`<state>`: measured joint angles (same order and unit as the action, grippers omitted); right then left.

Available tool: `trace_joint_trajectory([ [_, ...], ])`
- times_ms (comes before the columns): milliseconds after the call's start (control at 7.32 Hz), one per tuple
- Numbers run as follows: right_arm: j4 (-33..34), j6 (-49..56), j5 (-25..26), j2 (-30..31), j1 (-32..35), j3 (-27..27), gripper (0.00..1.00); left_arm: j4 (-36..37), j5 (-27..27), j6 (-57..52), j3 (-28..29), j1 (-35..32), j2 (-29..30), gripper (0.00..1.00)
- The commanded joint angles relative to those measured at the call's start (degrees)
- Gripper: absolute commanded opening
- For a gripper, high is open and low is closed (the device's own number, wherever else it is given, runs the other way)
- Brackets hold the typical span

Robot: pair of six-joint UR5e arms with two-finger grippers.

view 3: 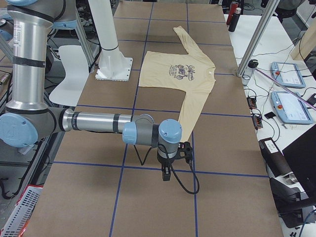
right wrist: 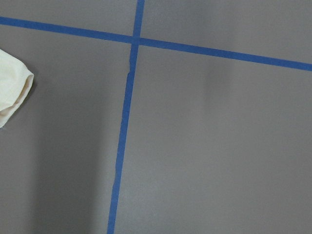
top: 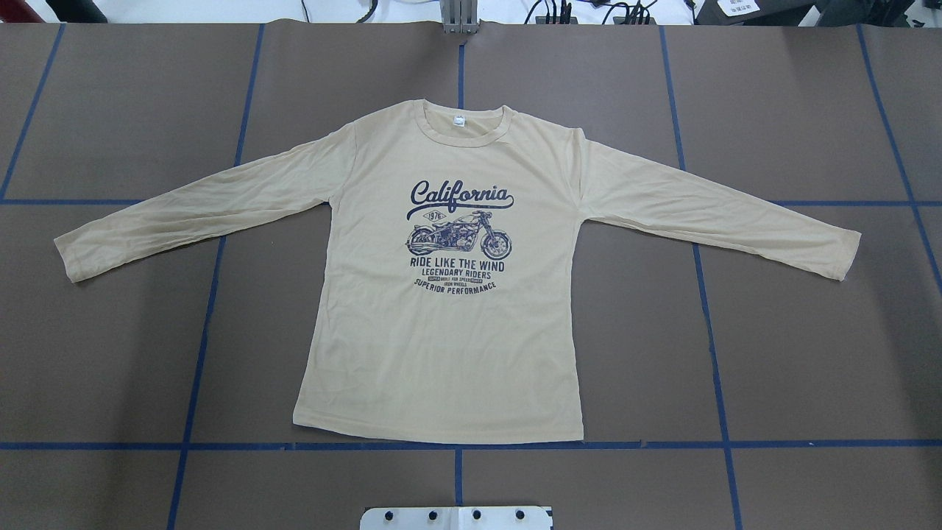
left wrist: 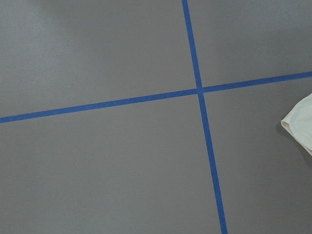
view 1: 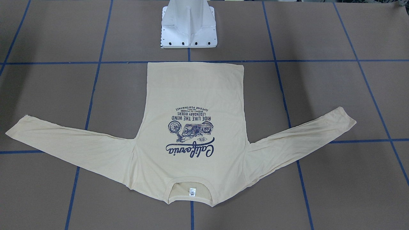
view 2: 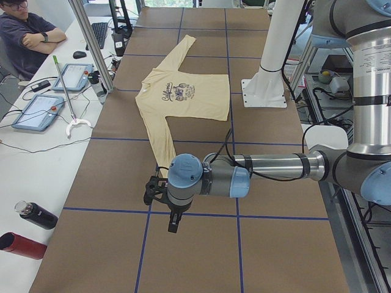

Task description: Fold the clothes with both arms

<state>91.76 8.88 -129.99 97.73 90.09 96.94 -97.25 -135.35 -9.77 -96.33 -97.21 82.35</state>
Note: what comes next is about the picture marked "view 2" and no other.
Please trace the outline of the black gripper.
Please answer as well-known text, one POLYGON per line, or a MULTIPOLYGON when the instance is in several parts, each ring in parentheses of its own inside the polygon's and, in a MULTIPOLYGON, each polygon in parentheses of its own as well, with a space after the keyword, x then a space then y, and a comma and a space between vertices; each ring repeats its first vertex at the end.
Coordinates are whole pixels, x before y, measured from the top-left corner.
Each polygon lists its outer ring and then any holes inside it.
POLYGON ((166 204, 170 212, 168 232, 177 233, 182 214, 187 211, 192 198, 181 200, 174 197, 174 187, 167 178, 152 175, 145 185, 144 203, 150 206, 153 200, 166 204))

